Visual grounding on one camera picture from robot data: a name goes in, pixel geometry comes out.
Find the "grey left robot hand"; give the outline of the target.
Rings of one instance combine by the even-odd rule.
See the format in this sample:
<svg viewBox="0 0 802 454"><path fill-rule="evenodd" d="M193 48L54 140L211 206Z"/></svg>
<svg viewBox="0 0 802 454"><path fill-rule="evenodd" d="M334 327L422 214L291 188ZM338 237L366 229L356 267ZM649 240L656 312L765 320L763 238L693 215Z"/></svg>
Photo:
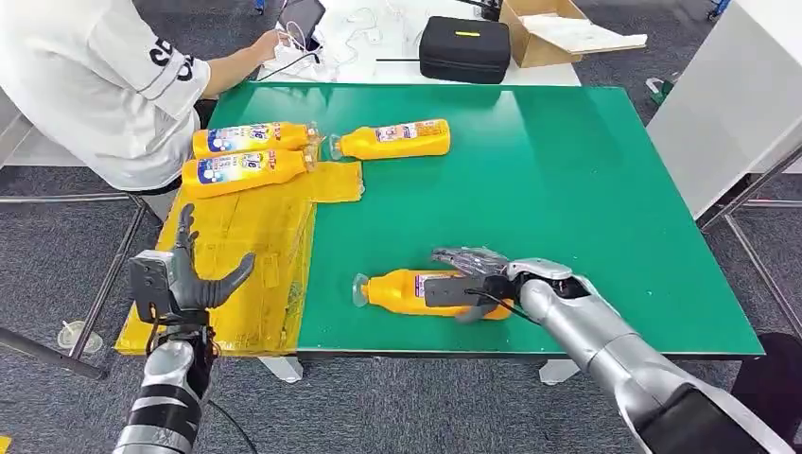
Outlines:
<svg viewBox="0 0 802 454"><path fill-rule="evenodd" d="M238 266L220 279L201 279L195 269L194 246L199 236L192 230L193 203L186 204L180 213L172 249L175 280L171 291L181 310L216 308L225 304L231 295L250 277L255 253L246 253Z"/></svg>

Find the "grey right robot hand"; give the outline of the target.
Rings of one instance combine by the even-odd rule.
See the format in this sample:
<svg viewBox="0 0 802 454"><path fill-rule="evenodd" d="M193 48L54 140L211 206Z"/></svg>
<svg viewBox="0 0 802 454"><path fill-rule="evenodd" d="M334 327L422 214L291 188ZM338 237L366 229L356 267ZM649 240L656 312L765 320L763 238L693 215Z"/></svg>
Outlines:
<svg viewBox="0 0 802 454"><path fill-rule="evenodd" d="M424 285L427 308L455 308L454 318L459 323L520 313L514 308L514 285L506 274L508 257L485 247L460 247L436 248L431 259L452 267L457 274Z"/></svg>

